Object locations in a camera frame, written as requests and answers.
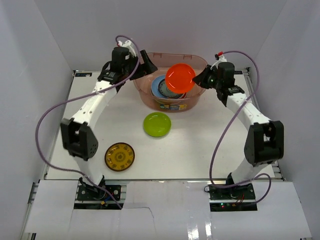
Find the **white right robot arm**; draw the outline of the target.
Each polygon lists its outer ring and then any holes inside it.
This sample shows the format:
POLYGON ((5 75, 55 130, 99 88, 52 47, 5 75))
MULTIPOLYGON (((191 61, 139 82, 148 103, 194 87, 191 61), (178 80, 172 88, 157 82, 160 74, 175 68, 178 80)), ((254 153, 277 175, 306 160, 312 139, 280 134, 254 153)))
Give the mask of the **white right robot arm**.
POLYGON ((244 144, 244 159, 231 172, 224 185, 226 195, 236 200, 244 193, 242 185, 248 185, 266 166, 284 156, 285 128, 281 121, 273 121, 263 115, 250 101, 245 91, 235 84, 235 66, 231 62, 207 65, 193 81, 201 88, 214 89, 217 98, 233 112, 233 122, 239 119, 247 130, 244 144))

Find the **light blue plastic plate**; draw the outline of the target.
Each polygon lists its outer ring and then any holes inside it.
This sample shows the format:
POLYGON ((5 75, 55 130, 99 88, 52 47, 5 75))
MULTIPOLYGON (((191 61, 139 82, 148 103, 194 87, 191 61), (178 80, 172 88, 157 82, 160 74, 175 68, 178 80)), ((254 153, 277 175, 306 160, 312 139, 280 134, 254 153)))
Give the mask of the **light blue plastic plate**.
POLYGON ((166 97, 162 96, 158 91, 158 85, 159 85, 161 80, 165 80, 165 75, 160 75, 160 76, 156 77, 152 81, 152 83, 151 83, 151 93, 156 97, 166 98, 166 97))

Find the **orange plastic plate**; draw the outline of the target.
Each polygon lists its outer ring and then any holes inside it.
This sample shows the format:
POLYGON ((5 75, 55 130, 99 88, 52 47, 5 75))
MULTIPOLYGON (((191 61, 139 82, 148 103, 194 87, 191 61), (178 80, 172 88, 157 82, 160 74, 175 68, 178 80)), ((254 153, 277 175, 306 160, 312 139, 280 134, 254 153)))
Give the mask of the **orange plastic plate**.
POLYGON ((177 63, 167 70, 164 80, 170 91, 176 94, 183 94, 194 87, 193 78, 195 76, 196 72, 190 65, 177 63))

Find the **pale yellow plastic plate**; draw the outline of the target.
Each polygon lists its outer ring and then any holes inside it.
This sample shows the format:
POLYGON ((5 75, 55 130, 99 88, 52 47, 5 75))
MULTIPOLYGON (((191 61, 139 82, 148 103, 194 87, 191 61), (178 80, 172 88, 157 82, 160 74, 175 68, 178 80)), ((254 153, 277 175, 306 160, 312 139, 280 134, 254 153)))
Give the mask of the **pale yellow plastic plate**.
POLYGON ((163 105, 178 105, 183 99, 182 98, 163 98, 155 96, 153 98, 156 102, 163 105))

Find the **small blue patterned plate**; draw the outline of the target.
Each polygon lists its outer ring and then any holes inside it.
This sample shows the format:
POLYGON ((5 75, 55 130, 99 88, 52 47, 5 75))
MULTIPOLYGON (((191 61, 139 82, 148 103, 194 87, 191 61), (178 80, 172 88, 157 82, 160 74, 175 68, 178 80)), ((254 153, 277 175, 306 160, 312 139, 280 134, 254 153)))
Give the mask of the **small blue patterned plate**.
POLYGON ((164 79, 161 80, 160 83, 158 84, 158 91, 162 96, 169 98, 169 99, 178 99, 183 95, 182 93, 175 93, 175 92, 171 91, 167 87, 164 79))

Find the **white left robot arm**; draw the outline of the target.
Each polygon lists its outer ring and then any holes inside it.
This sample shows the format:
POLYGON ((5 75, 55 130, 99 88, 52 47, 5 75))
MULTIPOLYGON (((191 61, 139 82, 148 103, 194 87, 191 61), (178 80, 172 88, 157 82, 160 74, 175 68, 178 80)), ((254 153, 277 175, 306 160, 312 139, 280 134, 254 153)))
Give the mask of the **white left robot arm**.
POLYGON ((99 143, 94 134, 95 125, 109 101, 116 96, 124 85, 124 79, 136 80, 157 71, 147 52, 141 50, 135 54, 128 47, 116 46, 108 61, 97 77, 93 96, 89 97, 81 108, 70 118, 60 123, 62 145, 73 157, 80 172, 81 185, 90 196, 99 200, 105 196, 104 175, 95 166, 95 156, 99 143))

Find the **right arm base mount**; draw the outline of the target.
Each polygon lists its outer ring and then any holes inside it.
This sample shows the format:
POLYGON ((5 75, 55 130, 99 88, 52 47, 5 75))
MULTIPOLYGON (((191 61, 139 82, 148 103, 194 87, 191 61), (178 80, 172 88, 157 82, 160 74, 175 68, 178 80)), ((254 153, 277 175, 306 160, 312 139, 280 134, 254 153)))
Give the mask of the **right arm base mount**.
POLYGON ((258 210, 253 185, 240 185, 233 188, 216 188, 207 185, 203 188, 209 196, 211 212, 255 212, 258 210))

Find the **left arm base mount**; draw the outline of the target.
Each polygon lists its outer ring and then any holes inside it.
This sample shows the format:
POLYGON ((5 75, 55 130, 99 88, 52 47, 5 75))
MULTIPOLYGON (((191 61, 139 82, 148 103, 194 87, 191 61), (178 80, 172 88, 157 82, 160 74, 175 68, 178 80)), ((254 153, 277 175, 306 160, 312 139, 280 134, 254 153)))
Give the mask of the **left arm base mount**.
MULTIPOLYGON (((115 200, 122 207, 124 198, 122 197, 121 185, 106 185, 105 188, 111 193, 115 200)), ((94 192, 82 185, 78 186, 74 202, 76 210, 120 210, 119 206, 104 191, 94 192)))

